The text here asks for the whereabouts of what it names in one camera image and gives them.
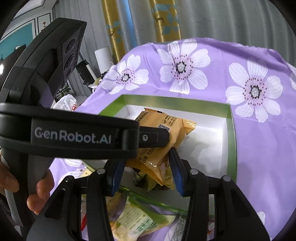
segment human hand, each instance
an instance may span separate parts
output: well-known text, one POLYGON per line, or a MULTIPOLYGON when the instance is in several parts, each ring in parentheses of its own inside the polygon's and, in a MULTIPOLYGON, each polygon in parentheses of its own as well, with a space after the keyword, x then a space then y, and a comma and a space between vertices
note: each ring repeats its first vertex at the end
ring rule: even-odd
MULTIPOLYGON (((17 179, 9 170, 0 162, 0 192, 4 194, 4 189, 11 192, 19 190, 17 179)), ((50 170, 47 171, 46 177, 38 182, 36 193, 31 194, 27 199, 27 205, 35 214, 39 214, 50 196, 50 191, 54 187, 54 179, 50 170)))

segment flower pattern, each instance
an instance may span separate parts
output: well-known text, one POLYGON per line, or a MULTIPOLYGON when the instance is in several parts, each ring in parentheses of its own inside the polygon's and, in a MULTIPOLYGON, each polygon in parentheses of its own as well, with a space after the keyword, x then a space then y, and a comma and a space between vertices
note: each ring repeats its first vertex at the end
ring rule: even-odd
POLYGON ((104 90, 110 90, 109 94, 116 94, 124 88, 128 91, 139 88, 138 85, 144 85, 149 80, 148 70, 137 70, 140 64, 141 57, 139 55, 130 55, 127 62, 123 60, 110 68, 100 86, 104 90))
POLYGON ((292 71, 292 73, 290 75, 290 80, 291 80, 292 87, 293 87, 294 90, 296 90, 296 68, 293 65, 289 64, 289 63, 287 63, 287 64, 288 64, 290 70, 292 71))
POLYGON ((260 220, 263 223, 263 225, 265 225, 265 212, 260 211, 260 212, 257 213, 257 215, 260 218, 260 220))
MULTIPOLYGON (((169 231, 167 232, 165 238, 164 238, 164 241, 172 241, 172 240, 176 240, 176 237, 174 238, 174 233, 175 233, 175 230, 177 229, 180 229, 182 227, 178 227, 177 228, 177 225, 178 223, 175 223, 173 226, 170 227, 169 231)), ((209 233, 209 230, 210 232, 213 231, 213 229, 215 228, 215 223, 212 223, 212 222, 209 222, 208 224, 208 233, 209 233)), ((211 237, 209 234, 207 234, 207 240, 211 240, 211 237)))
POLYGON ((84 169, 76 169, 75 171, 67 172, 59 179, 58 185, 64 180, 66 176, 73 176, 74 178, 80 178, 83 172, 84 172, 84 169))
POLYGON ((79 159, 69 159, 69 158, 66 158, 65 159, 65 163, 68 166, 71 166, 71 167, 80 167, 80 165, 82 165, 82 161, 79 160, 79 159))
POLYGON ((164 83, 173 83, 171 92, 188 95, 190 92, 189 83, 196 89, 203 90, 207 87, 206 75, 198 68, 206 67, 211 59, 207 49, 197 49, 195 39, 186 39, 182 42, 181 48, 177 41, 168 44, 168 52, 158 49, 163 66, 161 67, 160 80, 164 83))
POLYGON ((227 101, 231 105, 245 102, 235 109, 235 113, 240 117, 251 117, 255 109, 256 118, 263 123, 268 119, 268 114, 281 114, 280 105, 273 99, 281 96, 283 86, 277 76, 270 76, 264 80, 268 69, 263 60, 249 58, 247 65, 248 72, 239 63, 229 66, 231 78, 239 86, 227 88, 227 101))
POLYGON ((98 85, 90 84, 88 87, 91 88, 92 92, 94 93, 96 91, 96 89, 98 88, 98 85))

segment camera lens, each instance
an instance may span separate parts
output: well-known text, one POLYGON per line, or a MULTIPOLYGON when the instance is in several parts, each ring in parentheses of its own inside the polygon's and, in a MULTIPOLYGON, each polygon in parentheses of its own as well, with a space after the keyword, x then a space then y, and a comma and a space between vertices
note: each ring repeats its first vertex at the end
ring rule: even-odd
POLYGON ((71 50, 75 47, 75 43, 76 43, 76 39, 72 39, 70 41, 70 43, 68 44, 67 48, 66 48, 66 52, 65 54, 68 54, 71 52, 71 50))
POLYGON ((70 74, 72 73, 72 68, 71 69, 69 69, 69 71, 68 71, 68 73, 66 74, 66 79, 68 79, 69 78, 69 76, 70 76, 70 74))
POLYGON ((73 63, 73 61, 74 61, 74 54, 72 54, 72 55, 67 59, 66 64, 65 64, 65 70, 66 70, 67 68, 70 67, 70 65, 73 63))

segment curtain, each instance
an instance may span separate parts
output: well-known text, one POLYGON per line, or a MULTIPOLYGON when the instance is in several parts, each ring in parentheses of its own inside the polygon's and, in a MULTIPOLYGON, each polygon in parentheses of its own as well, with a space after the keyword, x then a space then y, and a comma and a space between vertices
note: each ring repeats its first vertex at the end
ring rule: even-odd
POLYGON ((138 46, 128 0, 116 0, 125 50, 138 46))
POLYGON ((181 39, 179 19, 174 0, 149 0, 154 18, 156 39, 167 42, 181 39))
MULTIPOLYGON (((94 52, 110 45, 101 1, 59 0, 53 7, 53 16, 54 19, 62 17, 87 22, 80 52, 89 62, 96 76, 99 76, 99 67, 94 52)), ((76 69, 71 74, 69 82, 76 95, 89 96, 91 94, 76 69)))
POLYGON ((296 37, 268 0, 128 0, 128 3, 137 45, 180 37, 209 37, 272 48, 296 65, 296 37), (166 35, 174 30, 174 37, 166 35))
POLYGON ((126 54, 123 33, 121 30, 121 22, 119 20, 119 13, 116 0, 102 0, 102 6, 107 25, 109 40, 111 43, 111 50, 115 63, 118 63, 126 54))

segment white plastic bag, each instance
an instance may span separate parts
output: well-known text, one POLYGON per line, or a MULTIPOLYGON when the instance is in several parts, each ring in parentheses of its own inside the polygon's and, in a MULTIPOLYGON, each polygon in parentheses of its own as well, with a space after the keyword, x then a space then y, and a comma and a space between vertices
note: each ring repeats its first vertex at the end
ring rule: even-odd
POLYGON ((70 94, 63 96, 52 108, 56 110, 74 111, 78 107, 77 100, 70 94))

